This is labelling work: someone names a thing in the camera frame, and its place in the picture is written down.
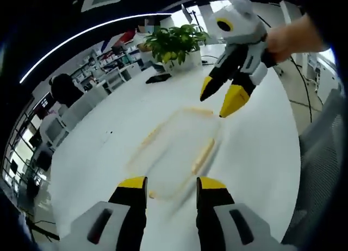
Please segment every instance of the ceiling light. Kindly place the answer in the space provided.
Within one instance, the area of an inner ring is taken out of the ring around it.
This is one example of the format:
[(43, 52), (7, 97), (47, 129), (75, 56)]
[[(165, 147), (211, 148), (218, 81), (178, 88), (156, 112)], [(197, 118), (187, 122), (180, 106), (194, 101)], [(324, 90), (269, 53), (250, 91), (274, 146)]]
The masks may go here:
[(107, 21), (107, 22), (104, 22), (104, 23), (101, 23), (99, 25), (96, 25), (96, 26), (93, 26), (92, 28), (89, 28), (89, 29), (86, 29), (84, 30), (83, 32), (80, 32), (78, 34), (76, 34), (75, 36), (73, 37), (70, 37), (68, 38), (66, 41), (63, 41), (61, 44), (59, 44), (57, 47), (53, 48), (51, 51), (49, 51), (46, 55), (44, 55), (41, 59), (38, 60), (38, 62), (36, 62), (34, 64), (34, 66), (32, 66), (28, 72), (22, 77), (22, 79), (20, 80), (20, 83), (22, 83), (28, 76), (30, 73), (32, 73), (32, 71), (43, 61), (45, 60), (49, 55), (51, 55), (53, 52), (55, 52), (57, 49), (59, 49), (60, 47), (62, 47), (63, 45), (67, 44), (69, 41), (87, 33), (87, 32), (90, 32), (91, 30), (94, 30), (96, 28), (99, 28), (99, 27), (102, 27), (102, 26), (105, 26), (107, 24), (110, 24), (110, 23), (114, 23), (114, 22), (117, 22), (117, 21), (123, 21), (123, 20), (127, 20), (127, 19), (133, 19), (133, 18), (137, 18), (137, 17), (145, 17), (145, 16), (157, 16), (157, 15), (171, 15), (171, 13), (150, 13), (150, 14), (139, 14), (139, 15), (133, 15), (133, 16), (128, 16), (128, 17), (123, 17), (123, 18), (119, 18), (119, 19), (114, 19), (112, 21)]

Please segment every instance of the green leaf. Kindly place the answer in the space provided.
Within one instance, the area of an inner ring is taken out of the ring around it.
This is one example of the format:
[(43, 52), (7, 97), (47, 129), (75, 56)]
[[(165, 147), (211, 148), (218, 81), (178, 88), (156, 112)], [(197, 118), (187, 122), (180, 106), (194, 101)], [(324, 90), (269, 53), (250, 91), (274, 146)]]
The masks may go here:
[(158, 61), (158, 62), (162, 62), (162, 56), (161, 56), (161, 54), (158, 54), (158, 55), (157, 55), (157, 61)]
[(181, 65), (183, 62), (185, 62), (185, 57), (186, 57), (186, 54), (184, 51), (179, 51), (179, 54), (178, 54), (178, 63), (179, 65)]
[(182, 40), (182, 41), (187, 41), (188, 39), (189, 39), (189, 37), (186, 36), (186, 35), (182, 35), (182, 36), (181, 36), (181, 40)]
[(170, 52), (166, 52), (165, 55), (162, 58), (162, 61), (164, 63), (167, 63), (170, 60), (170, 58), (171, 58), (171, 53)]
[(199, 46), (198, 43), (195, 43), (194, 47), (195, 47), (195, 50), (196, 50), (196, 51), (199, 51), (199, 50), (200, 50), (200, 46)]
[(178, 54), (176, 54), (175, 52), (172, 52), (171, 53), (171, 59), (177, 59), (177, 57), (178, 57)]

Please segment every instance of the desk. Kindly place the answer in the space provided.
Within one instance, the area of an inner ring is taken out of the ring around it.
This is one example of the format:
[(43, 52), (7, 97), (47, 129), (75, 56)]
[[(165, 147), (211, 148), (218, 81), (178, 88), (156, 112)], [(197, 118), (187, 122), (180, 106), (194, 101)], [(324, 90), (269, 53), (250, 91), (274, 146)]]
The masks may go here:
[[(223, 47), (213, 50), (215, 54), (209, 52), (216, 56)], [(76, 126), (52, 159), (49, 191), (61, 237), (74, 219), (96, 202), (107, 201), (118, 183), (129, 177), (125, 165), (132, 153), (175, 110), (195, 106), (219, 113), (229, 83), (199, 101), (211, 69), (203, 66), (147, 85), (155, 73), (149, 68), (120, 86)], [(249, 102), (224, 123), (224, 137), (208, 176), (221, 180), (236, 202), (266, 220), (280, 241), (295, 208), (301, 162), (290, 102), (273, 69)], [(193, 193), (175, 218), (159, 225), (156, 201), (149, 200), (142, 250), (200, 250), (195, 201)]]

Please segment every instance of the chair backrest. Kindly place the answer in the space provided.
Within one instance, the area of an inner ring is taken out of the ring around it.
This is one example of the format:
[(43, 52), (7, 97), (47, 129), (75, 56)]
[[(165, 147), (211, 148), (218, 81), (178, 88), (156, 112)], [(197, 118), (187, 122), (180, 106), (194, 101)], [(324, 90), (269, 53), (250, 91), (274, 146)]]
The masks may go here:
[(57, 148), (69, 134), (56, 114), (46, 116), (40, 125), (40, 134), (44, 143), (49, 142), (52, 148)]
[(106, 80), (108, 88), (111, 92), (123, 84), (120, 70), (118, 68), (107, 74), (104, 79)]
[(71, 105), (69, 110), (73, 112), (79, 121), (81, 121), (93, 108), (94, 106), (89, 102), (89, 96), (85, 93), (73, 105)]
[(301, 179), (284, 244), (301, 247), (314, 230), (338, 182), (343, 160), (344, 98), (331, 90), (318, 118), (299, 136)]
[(88, 103), (94, 108), (108, 96), (108, 93), (101, 85), (93, 87), (85, 94), (85, 96)]
[(93, 96), (93, 93), (89, 93), (90, 91), (83, 94), (82, 97), (71, 105), (71, 107), (61, 116), (61, 120), (68, 130), (73, 130), (76, 125), (95, 107), (96, 102), (91, 99), (91, 97), (95, 98), (95, 96)]
[(59, 110), (58, 110), (58, 114), (59, 114), (60, 116), (63, 116), (64, 112), (66, 112), (67, 109), (68, 109), (68, 107), (67, 107), (66, 105), (61, 105), (60, 108), (59, 108)]

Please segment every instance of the mesh chair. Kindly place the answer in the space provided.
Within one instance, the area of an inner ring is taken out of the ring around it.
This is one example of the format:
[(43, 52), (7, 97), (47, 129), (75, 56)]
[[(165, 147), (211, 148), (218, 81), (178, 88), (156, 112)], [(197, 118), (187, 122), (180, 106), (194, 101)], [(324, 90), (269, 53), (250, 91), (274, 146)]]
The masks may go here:
[(343, 158), (344, 98), (331, 90), (321, 114), (299, 136), (301, 179), (296, 207), (282, 243), (302, 247), (315, 229), (339, 179)]

